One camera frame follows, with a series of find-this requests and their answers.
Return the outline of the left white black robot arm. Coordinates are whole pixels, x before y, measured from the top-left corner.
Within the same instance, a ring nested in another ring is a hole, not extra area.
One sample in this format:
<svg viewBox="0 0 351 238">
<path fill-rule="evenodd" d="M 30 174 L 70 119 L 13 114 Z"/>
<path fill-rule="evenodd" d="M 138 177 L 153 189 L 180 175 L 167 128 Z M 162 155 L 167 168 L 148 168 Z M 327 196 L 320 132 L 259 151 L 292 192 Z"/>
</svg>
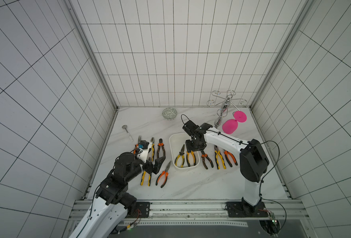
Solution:
<svg viewBox="0 0 351 238">
<path fill-rule="evenodd" d="M 71 238 L 107 238 L 128 230 L 118 230 L 119 223 L 126 217 L 140 215 L 137 198 L 127 193 L 129 182 L 142 172 L 157 174 L 165 161 L 165 156 L 151 161 L 143 161 L 131 152 L 122 153 L 115 161 L 115 168 L 95 190 L 89 210 L 74 229 Z"/>
</svg>

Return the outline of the orange long-nose pliers front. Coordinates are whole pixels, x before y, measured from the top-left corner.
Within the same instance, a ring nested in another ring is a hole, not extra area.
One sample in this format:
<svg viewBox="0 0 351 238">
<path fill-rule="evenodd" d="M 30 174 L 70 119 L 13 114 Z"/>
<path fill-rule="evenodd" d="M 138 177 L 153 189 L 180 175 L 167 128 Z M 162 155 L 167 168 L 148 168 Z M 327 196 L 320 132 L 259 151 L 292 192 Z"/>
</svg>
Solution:
<svg viewBox="0 0 351 238">
<path fill-rule="evenodd" d="M 163 187 L 165 186 L 165 184 L 167 183 L 167 179 L 168 179 L 168 175 L 169 175 L 168 171 L 169 171 L 169 169 L 170 169 L 171 164 L 172 164 L 172 161 L 170 161 L 170 162 L 167 164 L 165 170 L 162 171 L 162 173 L 161 173 L 161 174 L 157 177 L 157 179 L 156 179 L 156 185 L 158 185 L 158 184 L 159 184 L 159 181 L 160 181 L 160 179 L 161 179 L 161 177 L 163 177 L 163 176 L 165 177 L 165 180 L 164 180 L 164 182 L 162 183 L 161 188 L 163 188 Z"/>
</svg>

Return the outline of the white plastic storage box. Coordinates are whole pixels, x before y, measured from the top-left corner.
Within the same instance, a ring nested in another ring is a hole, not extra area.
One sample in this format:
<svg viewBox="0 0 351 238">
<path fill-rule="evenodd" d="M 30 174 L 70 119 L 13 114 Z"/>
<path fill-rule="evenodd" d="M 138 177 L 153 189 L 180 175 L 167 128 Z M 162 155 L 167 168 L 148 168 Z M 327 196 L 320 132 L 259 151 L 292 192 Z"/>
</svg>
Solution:
<svg viewBox="0 0 351 238">
<path fill-rule="evenodd" d="M 190 137 L 186 133 L 173 134 L 169 138 L 173 165 L 178 170 L 194 169 L 200 163 L 198 153 L 187 150 L 185 142 L 188 139 Z"/>
</svg>

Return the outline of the yellow black combination pliers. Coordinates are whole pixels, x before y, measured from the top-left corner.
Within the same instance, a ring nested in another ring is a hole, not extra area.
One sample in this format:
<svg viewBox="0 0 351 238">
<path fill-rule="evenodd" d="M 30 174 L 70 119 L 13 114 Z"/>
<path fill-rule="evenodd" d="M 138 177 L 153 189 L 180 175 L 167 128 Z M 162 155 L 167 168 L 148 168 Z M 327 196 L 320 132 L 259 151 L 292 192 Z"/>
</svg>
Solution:
<svg viewBox="0 0 351 238">
<path fill-rule="evenodd" d="M 216 161 L 217 169 L 219 170 L 221 168 L 220 167 L 221 165 L 223 166 L 223 169 L 226 169 L 225 161 L 217 145 L 214 145 L 214 150 L 215 150 L 215 161 Z"/>
</svg>

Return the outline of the orange needle-nose pliers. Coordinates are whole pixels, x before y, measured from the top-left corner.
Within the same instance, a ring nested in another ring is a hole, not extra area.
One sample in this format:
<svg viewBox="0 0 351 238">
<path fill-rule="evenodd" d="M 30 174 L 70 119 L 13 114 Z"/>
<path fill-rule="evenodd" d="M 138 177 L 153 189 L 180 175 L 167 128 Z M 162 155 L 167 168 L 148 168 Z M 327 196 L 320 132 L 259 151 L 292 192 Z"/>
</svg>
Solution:
<svg viewBox="0 0 351 238">
<path fill-rule="evenodd" d="M 137 150 L 139 149 L 140 142 L 141 142 L 141 136 L 139 135 L 137 144 L 135 145 L 135 148 L 133 150 L 133 154 L 135 154 L 137 152 Z"/>
</svg>

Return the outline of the small yellow long-nose pliers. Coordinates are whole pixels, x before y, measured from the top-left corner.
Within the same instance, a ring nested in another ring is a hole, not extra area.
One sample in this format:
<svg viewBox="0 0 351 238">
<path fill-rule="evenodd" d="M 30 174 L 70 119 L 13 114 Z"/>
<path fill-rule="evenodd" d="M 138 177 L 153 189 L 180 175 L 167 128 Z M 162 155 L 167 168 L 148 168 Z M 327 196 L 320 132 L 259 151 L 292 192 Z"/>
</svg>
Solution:
<svg viewBox="0 0 351 238">
<path fill-rule="evenodd" d="M 177 167 L 178 161 L 181 160 L 181 168 L 184 167 L 184 162 L 185 162 L 185 158 L 184 158 L 184 150 L 185 150 L 185 145 L 182 146 L 179 154 L 177 155 L 176 159 L 175 159 L 175 166 Z"/>
</svg>

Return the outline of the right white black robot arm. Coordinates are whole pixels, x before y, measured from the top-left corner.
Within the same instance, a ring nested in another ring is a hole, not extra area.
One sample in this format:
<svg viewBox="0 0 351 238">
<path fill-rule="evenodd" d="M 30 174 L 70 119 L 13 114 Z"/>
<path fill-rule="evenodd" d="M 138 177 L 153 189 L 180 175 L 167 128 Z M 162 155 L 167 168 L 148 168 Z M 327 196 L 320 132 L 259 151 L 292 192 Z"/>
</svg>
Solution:
<svg viewBox="0 0 351 238">
<path fill-rule="evenodd" d="M 185 141 L 188 150 L 201 151 L 206 148 L 207 143 L 210 143 L 239 159 L 240 172 L 245 178 L 245 192 L 237 211 L 245 217 L 254 216 L 262 204 L 261 179 L 269 165 L 261 143 L 255 139 L 243 141 L 234 138 L 208 123 L 198 126 L 189 120 L 184 123 L 182 129 L 190 136 L 190 139 Z"/>
</svg>

